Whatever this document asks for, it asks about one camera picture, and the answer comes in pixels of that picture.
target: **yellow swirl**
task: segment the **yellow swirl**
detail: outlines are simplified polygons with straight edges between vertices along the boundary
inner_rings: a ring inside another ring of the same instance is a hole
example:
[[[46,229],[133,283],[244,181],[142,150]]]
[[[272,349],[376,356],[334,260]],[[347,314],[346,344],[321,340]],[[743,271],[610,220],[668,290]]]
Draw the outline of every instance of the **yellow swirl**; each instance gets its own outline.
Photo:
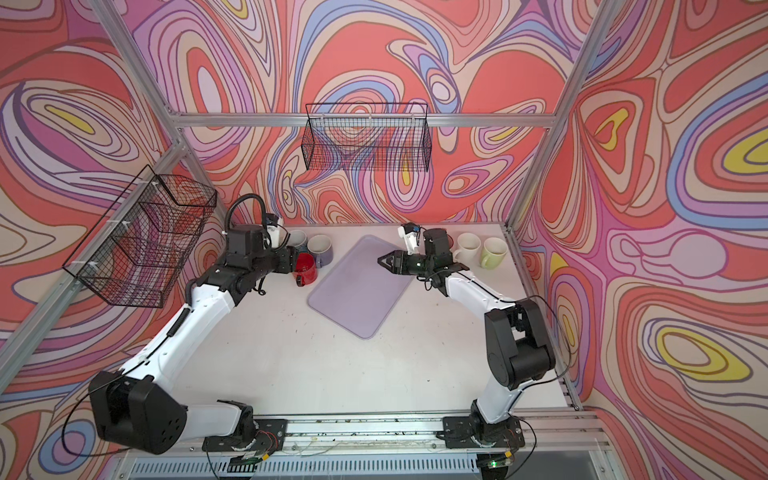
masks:
[[[703,361],[693,361],[690,353],[675,345],[675,340],[682,339],[691,343],[706,356]],[[712,339],[690,330],[665,326],[656,336],[659,353],[664,361],[675,370],[692,379],[704,382],[737,381],[747,378],[750,367],[734,354]]]

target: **mug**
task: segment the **mug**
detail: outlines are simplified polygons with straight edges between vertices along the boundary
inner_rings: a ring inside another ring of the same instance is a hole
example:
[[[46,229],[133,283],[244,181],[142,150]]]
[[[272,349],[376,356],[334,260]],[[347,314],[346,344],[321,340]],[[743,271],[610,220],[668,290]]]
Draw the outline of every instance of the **mug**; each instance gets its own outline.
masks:
[[[493,270],[501,265],[508,251],[509,247],[507,247],[507,243],[503,239],[498,237],[488,238],[482,245],[480,266],[487,270]]]
[[[308,253],[299,253],[296,259],[296,270],[293,271],[297,286],[305,286],[317,280],[317,268],[315,259]]]
[[[473,263],[480,251],[480,237],[474,233],[462,233],[456,239],[458,250],[453,253],[453,261],[468,265]]]
[[[306,248],[306,233],[304,230],[291,230],[290,238],[288,239],[288,247],[293,247],[299,253],[308,253]]]
[[[315,235],[306,245],[310,253],[315,257],[317,268],[323,268],[333,262],[333,243],[327,235]]]

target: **red mug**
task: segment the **red mug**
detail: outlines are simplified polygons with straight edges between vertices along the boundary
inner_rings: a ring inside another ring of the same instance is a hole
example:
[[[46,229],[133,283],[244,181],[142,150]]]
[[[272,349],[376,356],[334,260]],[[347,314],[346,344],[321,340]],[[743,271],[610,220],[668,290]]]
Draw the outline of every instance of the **red mug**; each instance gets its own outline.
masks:
[[[305,286],[317,280],[317,267],[315,266],[315,257],[309,253],[299,253],[296,260],[296,271],[293,272],[296,277],[297,286]]]

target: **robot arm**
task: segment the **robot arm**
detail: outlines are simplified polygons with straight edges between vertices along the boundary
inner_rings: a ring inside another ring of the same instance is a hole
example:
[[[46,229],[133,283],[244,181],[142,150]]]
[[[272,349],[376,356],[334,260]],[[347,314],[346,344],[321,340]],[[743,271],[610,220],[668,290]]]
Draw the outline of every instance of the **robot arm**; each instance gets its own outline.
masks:
[[[485,285],[467,266],[454,263],[445,230],[426,230],[423,236],[425,255],[411,253],[411,249],[395,250],[379,258],[379,264],[392,273],[416,275],[431,283],[485,321],[485,348],[493,376],[472,410],[486,425],[504,422],[522,391],[554,368],[544,317],[533,300],[506,297]],[[512,329],[525,336],[515,339]]]
[[[91,380],[94,423],[102,439],[154,454],[179,440],[200,437],[221,437],[233,450],[253,443],[257,429],[250,406],[222,400],[183,406],[170,395],[194,351],[246,293],[256,290],[263,295],[267,274],[296,268],[295,250],[278,245],[276,216],[264,213],[261,225],[230,228],[234,208],[249,198],[258,200],[266,212],[258,195],[237,199],[225,221],[227,247],[203,276],[187,284],[185,304],[118,372],[100,372]]]

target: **black cable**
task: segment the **black cable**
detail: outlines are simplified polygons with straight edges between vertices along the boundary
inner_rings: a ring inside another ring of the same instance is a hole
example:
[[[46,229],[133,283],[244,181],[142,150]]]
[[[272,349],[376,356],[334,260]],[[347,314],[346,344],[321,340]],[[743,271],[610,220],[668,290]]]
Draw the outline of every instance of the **black cable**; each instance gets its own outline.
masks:
[[[61,446],[62,446],[62,447],[64,447],[64,451],[65,451],[65,452],[67,452],[69,455],[73,455],[73,456],[75,456],[75,457],[81,457],[81,458],[93,458],[93,457],[104,457],[104,456],[106,456],[106,455],[114,455],[115,453],[122,453],[122,452],[127,452],[128,450],[130,450],[130,449],[117,449],[117,450],[114,450],[113,452],[104,452],[104,453],[89,453],[89,454],[75,453],[75,452],[73,452],[72,450],[70,450],[70,449],[69,449],[69,447],[67,447],[67,440],[65,439],[65,432],[66,432],[66,430],[67,430],[67,425],[69,424],[69,421],[70,421],[70,419],[72,418],[72,415],[74,414],[74,412],[75,412],[75,411],[78,409],[78,407],[80,406],[80,404],[81,404],[81,403],[83,403],[83,400],[85,400],[86,398],[90,397],[90,396],[91,396],[91,394],[92,394],[93,392],[95,392],[95,391],[97,391],[97,390],[101,390],[101,389],[103,389],[103,388],[105,388],[105,387],[107,387],[107,386],[111,385],[112,383],[115,383],[115,382],[117,382],[118,380],[122,380],[123,378],[125,378],[125,376],[126,376],[128,373],[131,373],[131,372],[133,372],[135,369],[137,369],[137,368],[139,368],[140,366],[144,365],[144,364],[146,363],[146,361],[149,359],[149,357],[151,357],[151,356],[152,356],[152,355],[153,355],[153,354],[154,354],[156,351],[158,351],[158,350],[160,349],[160,347],[162,347],[162,346],[163,346],[163,344],[165,343],[165,341],[166,341],[167,339],[168,339],[168,337],[167,337],[167,336],[166,336],[166,337],[164,337],[164,338],[163,338],[163,340],[160,342],[160,345],[156,346],[156,347],[155,347],[155,348],[154,348],[154,349],[153,349],[153,350],[150,352],[150,354],[149,354],[149,355],[147,355],[147,358],[145,358],[143,362],[140,362],[140,363],[138,363],[138,364],[137,364],[135,367],[133,367],[132,369],[128,370],[127,372],[125,372],[125,373],[121,374],[121,375],[120,375],[119,377],[117,377],[116,379],[112,379],[112,380],[110,380],[109,382],[106,382],[104,385],[100,385],[100,386],[96,387],[96,388],[95,388],[95,389],[93,389],[93,390],[89,390],[89,391],[88,391],[88,393],[86,393],[85,395],[83,395],[83,396],[82,396],[82,397],[81,397],[81,398],[80,398],[80,399],[79,399],[79,400],[78,400],[78,401],[77,401],[77,402],[74,404],[74,407],[72,407],[72,410],[71,410],[71,412],[69,412],[69,415],[67,415],[67,418],[64,420],[64,425],[62,425],[62,426],[61,426]]]
[[[288,239],[290,238],[290,232],[288,231],[288,229],[286,229],[285,227],[283,227],[280,224],[278,224],[277,226],[282,228],[286,232],[286,237],[283,238],[283,242],[276,248],[276,250],[280,250],[281,248],[283,248],[284,246],[286,246],[288,244]]]
[[[256,291],[256,292],[258,292],[258,293],[259,293],[259,295],[261,295],[261,296],[264,296],[264,295],[266,295],[266,290],[264,290],[263,288],[261,288],[261,286],[264,284],[264,279],[265,279],[265,278],[266,278],[266,276],[262,276],[262,277],[261,277],[261,280],[259,280],[259,286],[255,286],[255,287],[253,288],[253,290],[254,290],[254,291]]]
[[[524,424],[528,425],[528,427],[531,429],[531,433],[533,434],[533,448],[531,449],[531,453],[529,453],[528,456],[523,459],[522,463],[513,472],[508,473],[507,476],[504,477],[504,480],[507,480],[507,478],[511,478],[515,473],[517,473],[520,470],[520,468],[523,468],[523,465],[525,465],[528,459],[531,458],[531,455],[533,455],[533,452],[536,449],[536,445],[538,444],[538,439],[536,438],[536,431],[533,429],[531,424],[521,419],[520,417],[515,417],[515,418],[523,422]]]
[[[221,480],[219,478],[219,475],[216,475],[216,470],[214,470],[214,463],[210,460],[210,454],[208,451],[205,451],[205,456],[208,457],[208,465],[210,465],[210,472],[214,474],[214,477],[216,477],[216,480]]]
[[[194,286],[194,283],[197,282],[196,278],[191,279],[187,282],[187,285],[184,287],[184,302],[192,308],[192,287]]]
[[[554,318],[558,322],[558,328],[560,329],[560,333],[562,335],[565,335],[565,332],[563,331],[562,325],[560,324],[560,318],[558,317],[558,314],[554,312],[552,307],[549,306],[549,303],[547,303],[547,299],[545,299],[541,295],[531,295],[529,298],[540,298],[541,301],[544,302],[544,305],[546,305],[547,308],[549,308],[549,311],[552,312],[552,318]],[[565,344],[568,345],[568,337],[567,336],[565,337]],[[571,351],[571,346],[568,345],[568,355],[575,355],[576,353],[578,353],[578,349],[576,350],[576,352],[572,352]]]
[[[531,295],[529,298],[540,298],[541,301],[543,301],[545,303],[547,308],[549,308],[549,311],[552,312],[552,315],[554,316],[554,321],[558,325],[558,330],[560,330],[560,334],[563,336],[563,338],[565,338],[565,345],[568,348],[568,364],[566,364],[566,366],[563,369],[563,371],[560,372],[560,375],[554,377],[553,379],[545,380],[544,382],[530,383],[530,384],[524,386],[523,388],[521,388],[520,392],[524,392],[526,389],[529,389],[532,386],[544,385],[545,383],[550,383],[550,382],[557,382],[559,379],[563,378],[565,376],[565,374],[568,373],[568,370],[571,369],[571,362],[573,361],[573,354],[574,354],[571,351],[571,345],[568,343],[568,336],[565,334],[565,329],[563,328],[562,324],[560,323],[560,319],[558,318],[557,313],[555,313],[554,310],[552,309],[552,307],[549,306],[549,303],[547,303],[547,300],[545,300],[545,298],[543,296],[541,296],[541,295]]]
[[[424,282],[424,290],[426,290],[426,291],[430,291],[430,290],[432,289],[432,284],[431,284],[429,281],[430,281],[430,280],[431,280],[431,279],[432,279],[432,278],[433,278],[435,275],[438,275],[439,273],[443,273],[443,272],[446,272],[446,271],[447,271],[447,270],[439,270],[439,271],[437,271],[437,272],[434,272],[432,275],[430,275],[430,276],[426,276],[426,277],[419,277],[419,276],[417,275],[417,276],[416,276],[416,279],[417,279],[418,281],[420,281],[420,282]]]
[[[474,283],[475,285],[477,285],[478,287],[480,287],[480,290],[482,290],[482,291],[486,292],[488,295],[492,296],[493,298],[495,298],[496,300],[498,300],[498,301],[499,301],[499,302],[501,302],[501,303],[517,303],[517,300],[502,300],[502,299],[498,298],[496,295],[494,295],[493,293],[489,292],[489,291],[488,291],[488,289],[486,289],[485,287],[483,287],[483,285],[481,285],[481,284],[479,284],[479,283],[475,282],[475,280],[474,280],[474,279],[472,279],[472,278],[469,278],[468,276],[466,276],[464,273],[461,273],[461,272],[456,272],[456,273],[458,273],[459,275],[463,276],[464,278],[466,278],[466,279],[467,279],[467,280],[469,280],[470,282]]]
[[[230,229],[230,221],[232,220],[232,214],[234,213],[235,208],[245,200],[250,200],[252,198],[259,202],[259,206],[261,207],[261,226],[264,227],[264,230],[266,231],[266,205],[259,194],[245,194],[230,205],[229,210],[227,210],[227,215],[224,218],[224,230]]]

